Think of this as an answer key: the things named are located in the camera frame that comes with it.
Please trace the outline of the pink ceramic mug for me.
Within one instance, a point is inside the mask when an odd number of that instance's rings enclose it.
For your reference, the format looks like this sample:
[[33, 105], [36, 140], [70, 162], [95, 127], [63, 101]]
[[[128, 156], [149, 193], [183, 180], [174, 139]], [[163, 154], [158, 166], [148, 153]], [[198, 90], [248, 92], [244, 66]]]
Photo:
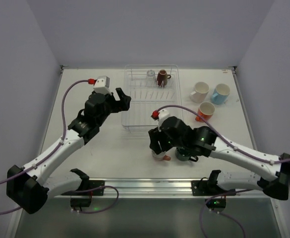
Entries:
[[151, 153], [155, 161], [170, 161], [171, 160], [171, 157], [168, 156], [165, 152], [156, 154], [154, 151], [151, 151]]

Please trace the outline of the dark green ceramic mug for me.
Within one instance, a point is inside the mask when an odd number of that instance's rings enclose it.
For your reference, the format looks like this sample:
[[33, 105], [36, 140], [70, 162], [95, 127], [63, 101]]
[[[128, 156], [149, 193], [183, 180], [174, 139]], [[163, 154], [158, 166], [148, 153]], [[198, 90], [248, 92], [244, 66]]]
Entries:
[[178, 160], [183, 161], [183, 162], [186, 162], [186, 161], [197, 162], [199, 160], [197, 156], [193, 156], [187, 150], [182, 149], [182, 148], [176, 148], [175, 156]]

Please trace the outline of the orange ceramic mug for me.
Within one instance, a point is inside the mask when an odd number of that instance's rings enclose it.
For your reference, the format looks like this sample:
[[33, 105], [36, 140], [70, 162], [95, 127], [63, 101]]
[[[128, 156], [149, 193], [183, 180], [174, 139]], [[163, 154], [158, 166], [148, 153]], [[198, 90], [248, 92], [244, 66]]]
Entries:
[[202, 122], [203, 119], [208, 121], [215, 112], [215, 106], [210, 102], [203, 102], [200, 104], [198, 109], [198, 116], [196, 116], [195, 120]]

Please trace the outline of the white faceted ceramic mug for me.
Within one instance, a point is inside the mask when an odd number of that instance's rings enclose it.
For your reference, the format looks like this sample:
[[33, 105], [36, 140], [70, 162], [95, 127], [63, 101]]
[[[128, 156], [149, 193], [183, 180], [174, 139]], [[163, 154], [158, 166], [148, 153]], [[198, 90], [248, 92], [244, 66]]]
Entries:
[[209, 93], [210, 87], [205, 82], [197, 82], [194, 85], [193, 91], [190, 93], [190, 99], [195, 103], [202, 103], [207, 94]]

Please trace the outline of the light blue ceramic mug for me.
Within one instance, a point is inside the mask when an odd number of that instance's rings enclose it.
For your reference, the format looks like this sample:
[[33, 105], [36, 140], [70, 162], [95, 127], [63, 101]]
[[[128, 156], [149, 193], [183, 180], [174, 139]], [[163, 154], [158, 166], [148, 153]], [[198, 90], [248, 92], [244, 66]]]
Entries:
[[213, 104], [216, 104], [216, 105], [221, 105], [223, 104], [228, 96], [230, 95], [230, 87], [226, 84], [218, 84], [215, 89], [214, 89], [214, 92], [211, 96], [211, 102]]

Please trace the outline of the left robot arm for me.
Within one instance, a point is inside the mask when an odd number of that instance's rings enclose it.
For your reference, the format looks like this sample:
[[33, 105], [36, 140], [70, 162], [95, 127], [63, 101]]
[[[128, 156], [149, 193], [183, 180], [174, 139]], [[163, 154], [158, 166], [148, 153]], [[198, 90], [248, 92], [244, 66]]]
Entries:
[[72, 169], [63, 185], [49, 185], [48, 181], [56, 168], [99, 133], [110, 114], [129, 110], [131, 97], [121, 88], [116, 88], [116, 92], [119, 100], [112, 92], [102, 94], [93, 91], [84, 108], [52, 146], [23, 167], [12, 166], [7, 171], [7, 196], [28, 214], [34, 214], [48, 198], [86, 188], [89, 177], [79, 169]]

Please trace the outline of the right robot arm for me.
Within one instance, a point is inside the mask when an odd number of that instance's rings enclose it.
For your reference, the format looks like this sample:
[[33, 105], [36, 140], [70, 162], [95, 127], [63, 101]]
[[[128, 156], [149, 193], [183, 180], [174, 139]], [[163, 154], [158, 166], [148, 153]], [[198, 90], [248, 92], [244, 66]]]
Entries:
[[250, 189], [278, 200], [289, 198], [290, 154], [265, 154], [221, 138], [208, 126], [191, 128], [176, 117], [165, 119], [148, 134], [154, 155], [163, 155], [176, 148], [186, 157], [211, 157], [248, 170], [241, 174], [213, 170], [204, 185], [212, 194]]

